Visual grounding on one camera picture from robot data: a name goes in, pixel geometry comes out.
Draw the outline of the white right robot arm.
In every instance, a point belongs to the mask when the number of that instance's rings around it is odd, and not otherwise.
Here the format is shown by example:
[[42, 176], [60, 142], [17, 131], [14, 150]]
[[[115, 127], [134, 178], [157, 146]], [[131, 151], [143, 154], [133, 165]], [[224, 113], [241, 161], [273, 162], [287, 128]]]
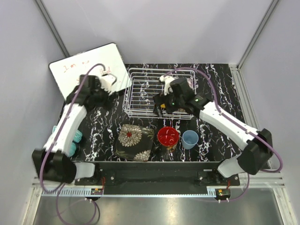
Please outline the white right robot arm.
[[228, 136], [241, 153], [221, 162], [213, 173], [214, 183], [223, 186], [236, 173], [257, 174], [273, 155], [270, 150], [271, 134], [268, 130], [257, 129], [241, 122], [222, 109], [216, 101], [203, 93], [195, 93], [186, 78], [163, 75], [159, 81], [164, 84], [162, 92], [154, 96], [153, 112], [163, 116], [179, 109], [201, 119]]

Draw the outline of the black floral square plate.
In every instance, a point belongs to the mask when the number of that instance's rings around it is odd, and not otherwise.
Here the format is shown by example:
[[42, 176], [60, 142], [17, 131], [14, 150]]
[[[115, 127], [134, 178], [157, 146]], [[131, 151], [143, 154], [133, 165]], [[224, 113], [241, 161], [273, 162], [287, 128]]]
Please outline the black floral square plate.
[[147, 162], [153, 146], [154, 130], [137, 125], [123, 124], [114, 148], [117, 157]]

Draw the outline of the white wire dish rack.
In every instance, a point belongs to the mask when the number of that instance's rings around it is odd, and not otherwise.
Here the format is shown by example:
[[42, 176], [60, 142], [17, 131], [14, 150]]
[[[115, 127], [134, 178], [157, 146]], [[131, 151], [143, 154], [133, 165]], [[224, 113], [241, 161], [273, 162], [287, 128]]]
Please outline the white wire dish rack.
[[[129, 77], [131, 87], [125, 90], [122, 109], [130, 118], [139, 119], [176, 119], [190, 120], [192, 115], [186, 112], [175, 111], [171, 114], [163, 110], [162, 117], [156, 115], [154, 110], [153, 97], [160, 92], [164, 92], [164, 83], [160, 82], [160, 77], [171, 69], [157, 68], [130, 68]], [[196, 76], [191, 69], [182, 69], [170, 74], [174, 78], [187, 78], [190, 87], [196, 93]]]

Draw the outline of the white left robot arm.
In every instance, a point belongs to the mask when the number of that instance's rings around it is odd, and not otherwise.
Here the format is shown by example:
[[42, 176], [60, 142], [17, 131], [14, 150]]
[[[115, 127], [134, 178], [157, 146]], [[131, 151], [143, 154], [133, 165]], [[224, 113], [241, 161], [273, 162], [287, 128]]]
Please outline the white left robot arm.
[[92, 186], [101, 181], [100, 172], [94, 163], [74, 163], [71, 161], [71, 145], [75, 134], [86, 117], [95, 107], [106, 106], [113, 92], [117, 77], [106, 74], [81, 75], [80, 82], [67, 96], [63, 115], [41, 149], [34, 149], [32, 160], [40, 181], [48, 180], [70, 184], [85, 178]]

